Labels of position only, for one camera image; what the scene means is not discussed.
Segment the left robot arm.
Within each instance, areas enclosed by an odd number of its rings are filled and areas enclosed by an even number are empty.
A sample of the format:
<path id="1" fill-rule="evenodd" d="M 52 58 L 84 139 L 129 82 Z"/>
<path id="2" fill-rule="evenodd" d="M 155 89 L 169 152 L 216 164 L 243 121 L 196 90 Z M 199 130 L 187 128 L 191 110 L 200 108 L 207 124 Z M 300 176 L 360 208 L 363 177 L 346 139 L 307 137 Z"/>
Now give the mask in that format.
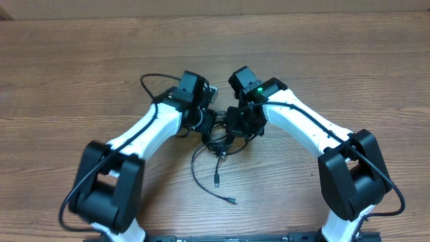
<path id="1" fill-rule="evenodd" d="M 84 149 L 73 188 L 58 219 L 68 208 L 89 223 L 98 241 L 144 241 L 146 233 L 136 215 L 147 160 L 181 129 L 210 132 L 215 112 L 209 109 L 218 94 L 199 74 L 185 71 L 178 85 L 151 95 L 148 112 L 129 130 L 106 144 L 91 141 Z"/>

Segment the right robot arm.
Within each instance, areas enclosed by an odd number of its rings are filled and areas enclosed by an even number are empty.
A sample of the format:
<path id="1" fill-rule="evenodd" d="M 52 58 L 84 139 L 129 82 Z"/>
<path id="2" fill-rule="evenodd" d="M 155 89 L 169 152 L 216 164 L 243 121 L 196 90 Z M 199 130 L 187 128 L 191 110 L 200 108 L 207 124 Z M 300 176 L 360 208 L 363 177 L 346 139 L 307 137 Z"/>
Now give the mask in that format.
<path id="1" fill-rule="evenodd" d="M 363 222 L 392 190 L 376 137 L 353 132 L 317 114 L 279 79 L 259 80 L 249 67 L 228 80 L 239 101 L 228 109 L 226 129 L 235 136 L 261 136 L 267 123 L 295 138 L 317 158 L 322 196 L 330 208 L 320 241 L 359 241 Z"/>

